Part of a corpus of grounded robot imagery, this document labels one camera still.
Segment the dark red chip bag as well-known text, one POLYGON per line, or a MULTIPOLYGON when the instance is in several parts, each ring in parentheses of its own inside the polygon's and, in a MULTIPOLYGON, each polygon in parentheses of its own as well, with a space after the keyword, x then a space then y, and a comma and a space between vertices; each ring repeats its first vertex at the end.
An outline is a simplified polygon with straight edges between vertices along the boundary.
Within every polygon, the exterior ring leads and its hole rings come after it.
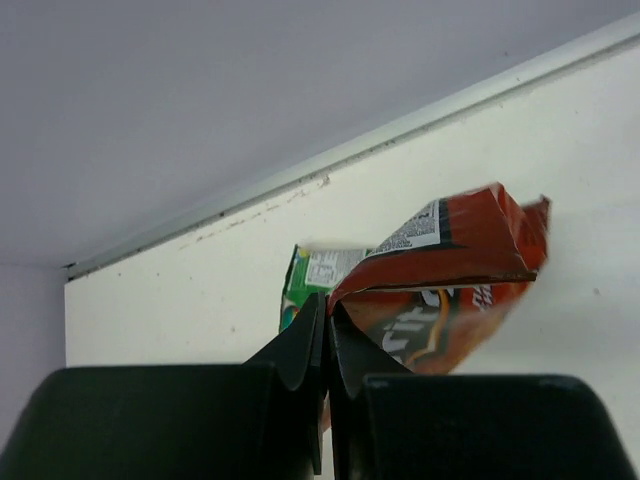
POLYGON ((432 200, 329 293, 402 371, 445 376, 485 343, 548 259, 552 201, 521 204, 501 183, 432 200))

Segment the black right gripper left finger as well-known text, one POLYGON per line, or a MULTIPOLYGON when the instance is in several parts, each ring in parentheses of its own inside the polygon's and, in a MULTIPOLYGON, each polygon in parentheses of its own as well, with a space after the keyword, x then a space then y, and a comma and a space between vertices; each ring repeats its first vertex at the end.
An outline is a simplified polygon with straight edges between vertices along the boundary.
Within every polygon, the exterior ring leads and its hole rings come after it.
POLYGON ((309 479, 321 471, 324 298, 241 364, 66 368, 34 391, 5 479, 309 479))

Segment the green snack bag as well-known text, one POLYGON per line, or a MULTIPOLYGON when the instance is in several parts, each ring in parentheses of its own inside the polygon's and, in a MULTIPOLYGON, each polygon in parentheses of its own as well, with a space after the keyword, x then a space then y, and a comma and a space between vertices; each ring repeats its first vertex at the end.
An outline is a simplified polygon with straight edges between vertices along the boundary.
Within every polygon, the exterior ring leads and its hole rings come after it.
POLYGON ((329 294, 371 252, 367 248, 311 249, 296 245, 282 290, 279 332, 290 326, 309 295, 329 294))

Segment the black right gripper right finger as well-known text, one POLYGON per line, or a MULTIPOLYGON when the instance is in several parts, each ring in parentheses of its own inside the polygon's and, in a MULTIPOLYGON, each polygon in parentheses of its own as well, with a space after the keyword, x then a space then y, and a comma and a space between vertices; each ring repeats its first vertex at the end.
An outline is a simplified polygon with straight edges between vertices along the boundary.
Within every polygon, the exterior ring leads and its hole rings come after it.
POLYGON ((339 479, 633 479, 610 415, 563 375, 419 375, 342 306, 327 321, 339 479))

